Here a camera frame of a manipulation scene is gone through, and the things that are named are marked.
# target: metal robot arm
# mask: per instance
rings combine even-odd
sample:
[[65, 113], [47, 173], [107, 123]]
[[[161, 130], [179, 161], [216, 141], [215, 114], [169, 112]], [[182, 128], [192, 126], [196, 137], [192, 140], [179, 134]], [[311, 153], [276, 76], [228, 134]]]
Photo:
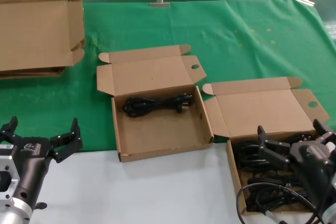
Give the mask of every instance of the metal robot arm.
[[316, 215], [325, 224], [336, 224], [336, 151], [330, 153], [326, 147], [328, 142], [336, 145], [336, 134], [318, 120], [313, 126], [319, 135], [315, 141], [302, 138], [292, 145], [271, 141], [259, 126], [259, 156], [279, 169], [292, 169], [302, 181]]
[[60, 163], [83, 146], [76, 118], [69, 133], [51, 139], [18, 136], [17, 124], [14, 116], [0, 129], [0, 224], [28, 224], [35, 209], [45, 209], [37, 198], [50, 161]]

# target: black power cable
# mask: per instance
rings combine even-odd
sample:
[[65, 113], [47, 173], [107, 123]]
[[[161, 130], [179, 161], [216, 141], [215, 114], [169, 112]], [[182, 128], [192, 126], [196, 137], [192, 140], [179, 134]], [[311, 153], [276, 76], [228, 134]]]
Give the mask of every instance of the black power cable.
[[[298, 133], [285, 139], [283, 142], [288, 144], [296, 143], [303, 139], [311, 139], [310, 133]], [[241, 141], [233, 146], [233, 153], [238, 169], [248, 173], [264, 173], [269, 170], [276, 170], [276, 168], [266, 161], [260, 159], [259, 143], [257, 141]]]
[[183, 107], [190, 106], [193, 102], [193, 96], [188, 94], [176, 95], [168, 99], [133, 97], [127, 100], [122, 109], [128, 116], [137, 118], [157, 109], [174, 109], [181, 113]]
[[[295, 198], [298, 202], [302, 203], [305, 207], [307, 207], [309, 210], [311, 211], [315, 211], [315, 207], [312, 205], [312, 203], [310, 203], [307, 199], [304, 198], [304, 196], [298, 194], [297, 192], [293, 191], [292, 189], [289, 189], [287, 187], [284, 186], [280, 186], [280, 185], [276, 185], [276, 184], [272, 184], [272, 183], [254, 183], [254, 184], [250, 184], [247, 186], [244, 186], [243, 188], [241, 188], [238, 191], [237, 197], [236, 197], [236, 208], [237, 208], [237, 214], [238, 217], [241, 221], [242, 224], [246, 224], [242, 218], [242, 215], [240, 213], [240, 209], [239, 209], [239, 199], [240, 199], [240, 195], [242, 194], [242, 192], [247, 189], [247, 188], [252, 188], [252, 187], [256, 187], [256, 186], [263, 186], [263, 187], [272, 187], [275, 190], [278, 190], [280, 192], [283, 192], [284, 194], [289, 194], [290, 197]], [[272, 213], [270, 211], [265, 211], [264, 213], [266, 216], [272, 215]]]
[[[270, 183], [279, 186], [295, 186], [302, 187], [302, 183], [293, 175], [282, 175], [274, 173], [260, 174], [253, 176], [248, 181], [249, 185], [257, 183]], [[297, 203], [297, 199], [288, 197], [287, 195], [268, 186], [254, 186], [249, 189], [250, 195], [246, 199], [247, 211], [273, 211], [281, 206]], [[305, 199], [308, 195], [305, 190], [297, 191]]]

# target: green fabric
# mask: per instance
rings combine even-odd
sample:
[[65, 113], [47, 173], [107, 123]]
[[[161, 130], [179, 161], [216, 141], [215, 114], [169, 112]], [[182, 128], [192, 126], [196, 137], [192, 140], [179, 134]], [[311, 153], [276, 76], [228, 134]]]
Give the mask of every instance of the green fabric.
[[207, 82], [298, 76], [336, 130], [336, 47], [312, 7], [294, 0], [84, 4], [86, 55], [58, 78], [0, 81], [0, 124], [51, 137], [78, 118], [83, 151], [114, 150], [109, 95], [97, 91], [100, 52], [190, 44]]

